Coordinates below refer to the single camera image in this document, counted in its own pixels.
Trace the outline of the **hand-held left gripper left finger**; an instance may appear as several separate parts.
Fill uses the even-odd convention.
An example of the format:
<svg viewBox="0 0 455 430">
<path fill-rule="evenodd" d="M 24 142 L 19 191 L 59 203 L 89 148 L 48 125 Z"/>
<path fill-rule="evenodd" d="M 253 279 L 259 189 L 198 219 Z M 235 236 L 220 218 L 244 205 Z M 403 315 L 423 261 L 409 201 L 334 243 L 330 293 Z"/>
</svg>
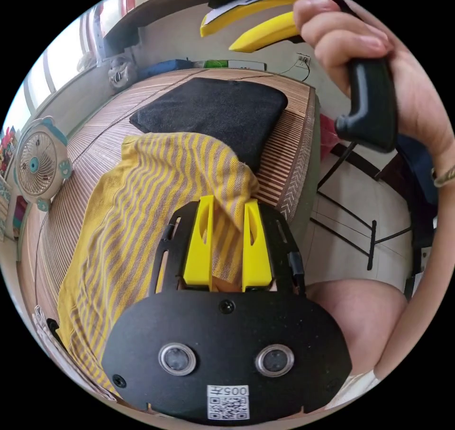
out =
<svg viewBox="0 0 455 430">
<path fill-rule="evenodd" d="M 214 196 L 200 198 L 183 272 L 186 284 L 212 283 Z"/>
</svg>

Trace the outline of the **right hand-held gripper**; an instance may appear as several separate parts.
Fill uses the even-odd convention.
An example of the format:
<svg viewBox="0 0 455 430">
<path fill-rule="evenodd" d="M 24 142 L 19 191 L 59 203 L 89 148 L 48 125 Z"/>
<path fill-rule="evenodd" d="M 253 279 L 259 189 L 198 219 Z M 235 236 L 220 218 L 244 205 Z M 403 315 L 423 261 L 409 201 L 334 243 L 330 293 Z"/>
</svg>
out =
<svg viewBox="0 0 455 430">
<path fill-rule="evenodd" d="M 234 0 L 208 0 L 210 11 Z M 344 0 L 331 0 L 343 13 L 355 12 Z M 292 12 L 273 17 L 243 33 L 229 50 L 253 53 L 282 41 L 303 43 Z M 391 152 L 397 140 L 397 101 L 385 58 L 353 59 L 348 63 L 351 109 L 335 121 L 338 137 L 382 153 Z"/>
</svg>

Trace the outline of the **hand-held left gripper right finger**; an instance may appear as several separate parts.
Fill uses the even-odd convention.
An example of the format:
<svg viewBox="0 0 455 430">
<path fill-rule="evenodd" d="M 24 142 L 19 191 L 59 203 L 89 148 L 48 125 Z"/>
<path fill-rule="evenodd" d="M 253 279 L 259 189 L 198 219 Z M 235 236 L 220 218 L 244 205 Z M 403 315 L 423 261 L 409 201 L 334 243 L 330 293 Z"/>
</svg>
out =
<svg viewBox="0 0 455 430">
<path fill-rule="evenodd" d="M 272 281 L 259 204 L 250 199 L 244 206 L 242 291 L 267 289 Z"/>
</svg>

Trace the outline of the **person's right hand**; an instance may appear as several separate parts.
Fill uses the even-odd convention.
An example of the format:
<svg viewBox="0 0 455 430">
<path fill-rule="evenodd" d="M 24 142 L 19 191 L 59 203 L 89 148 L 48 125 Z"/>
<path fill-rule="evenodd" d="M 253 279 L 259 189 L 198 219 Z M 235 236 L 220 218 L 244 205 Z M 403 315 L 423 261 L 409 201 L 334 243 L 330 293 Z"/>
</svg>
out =
<svg viewBox="0 0 455 430">
<path fill-rule="evenodd" d="M 387 57 L 397 96 L 399 130 L 422 143 L 433 162 L 433 176 L 454 176 L 455 139 L 448 114 L 433 83 L 411 51 L 379 19 L 346 0 L 354 15 L 333 0 L 298 0 L 295 25 L 333 83 L 351 95 L 347 63 L 355 57 Z"/>
</svg>

